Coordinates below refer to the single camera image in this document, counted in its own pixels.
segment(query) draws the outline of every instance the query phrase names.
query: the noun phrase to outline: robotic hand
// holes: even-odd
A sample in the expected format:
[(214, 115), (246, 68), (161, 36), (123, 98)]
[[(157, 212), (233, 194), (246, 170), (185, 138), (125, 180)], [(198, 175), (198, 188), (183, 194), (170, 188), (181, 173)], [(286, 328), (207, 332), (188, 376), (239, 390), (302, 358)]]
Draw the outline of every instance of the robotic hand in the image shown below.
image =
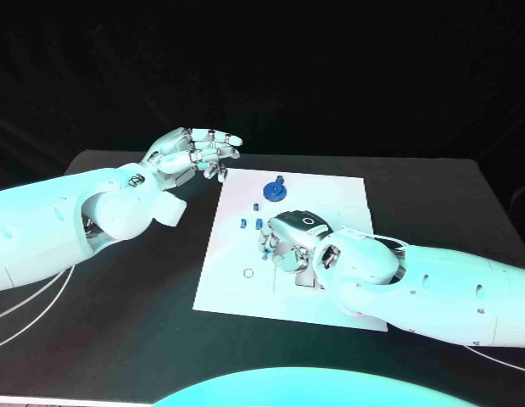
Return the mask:
[(177, 226), (187, 203), (167, 190), (204, 171), (223, 182), (242, 139), (180, 128), (139, 164), (105, 168), (0, 192), (0, 290), (37, 282), (132, 239), (152, 219)]
[[(377, 238), (400, 247), (390, 249)], [(334, 231), (308, 211), (269, 220), (259, 249), (285, 272), (314, 268), (348, 315), (371, 315), (449, 343), (525, 348), (524, 269), (348, 227)]]

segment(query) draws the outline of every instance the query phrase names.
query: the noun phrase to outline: white paper sheet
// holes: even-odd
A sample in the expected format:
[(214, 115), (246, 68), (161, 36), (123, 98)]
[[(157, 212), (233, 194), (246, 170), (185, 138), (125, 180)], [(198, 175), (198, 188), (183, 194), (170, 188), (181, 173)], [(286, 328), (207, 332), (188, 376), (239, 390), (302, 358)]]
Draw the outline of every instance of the white paper sheet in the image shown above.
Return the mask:
[[(263, 187), (279, 175), (285, 177), (288, 197), (273, 203), (263, 196)], [(272, 261), (263, 260), (256, 220), (266, 222), (289, 210), (309, 210), (335, 230), (347, 225), (373, 233), (361, 178), (230, 169), (194, 309), (387, 331), (383, 320), (370, 316), (354, 318), (343, 313), (328, 300), (312, 270), (292, 275), (275, 270)], [(240, 228), (242, 219), (247, 220), (246, 229)]]

